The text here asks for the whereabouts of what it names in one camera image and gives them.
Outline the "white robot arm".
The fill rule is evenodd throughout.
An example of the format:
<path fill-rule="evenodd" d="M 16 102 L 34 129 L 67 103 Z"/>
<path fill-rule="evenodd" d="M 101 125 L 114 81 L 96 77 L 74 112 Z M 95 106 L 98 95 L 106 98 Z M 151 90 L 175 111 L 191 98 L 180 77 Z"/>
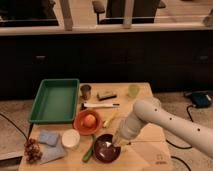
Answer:
<path fill-rule="evenodd" d="M 138 137 L 147 124 L 158 125 L 213 159 L 213 129 L 170 114 L 155 97 L 136 100 L 129 115 L 120 122 L 113 144 L 120 146 Z"/>

